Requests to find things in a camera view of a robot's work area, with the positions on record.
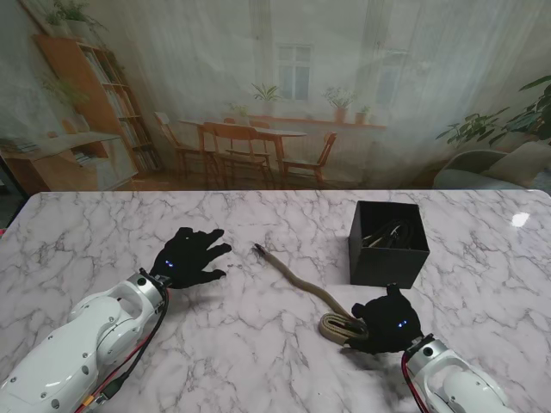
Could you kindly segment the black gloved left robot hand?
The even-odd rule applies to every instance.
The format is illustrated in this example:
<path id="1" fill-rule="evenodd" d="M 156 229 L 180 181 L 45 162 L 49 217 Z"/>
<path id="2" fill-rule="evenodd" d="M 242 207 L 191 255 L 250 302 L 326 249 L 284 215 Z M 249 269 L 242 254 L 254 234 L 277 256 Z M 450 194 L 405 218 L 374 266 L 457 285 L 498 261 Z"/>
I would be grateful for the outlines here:
<path id="1" fill-rule="evenodd" d="M 209 233 L 181 227 L 158 253 L 149 275 L 171 289 L 184 289 L 226 277 L 221 269 L 206 270 L 215 259 L 232 250 L 228 243 L 215 245 L 225 231 Z"/>

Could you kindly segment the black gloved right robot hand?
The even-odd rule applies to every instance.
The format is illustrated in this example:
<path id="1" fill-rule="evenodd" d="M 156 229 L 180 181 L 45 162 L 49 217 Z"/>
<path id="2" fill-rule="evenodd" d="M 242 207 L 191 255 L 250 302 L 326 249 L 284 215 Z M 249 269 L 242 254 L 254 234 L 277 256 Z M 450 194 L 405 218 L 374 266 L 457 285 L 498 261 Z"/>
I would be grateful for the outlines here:
<path id="1" fill-rule="evenodd" d="M 366 354 L 406 351 L 424 334 L 418 314 L 396 284 L 387 285 L 387 295 L 351 309 L 366 325 L 367 335 L 349 338 L 345 344 Z"/>

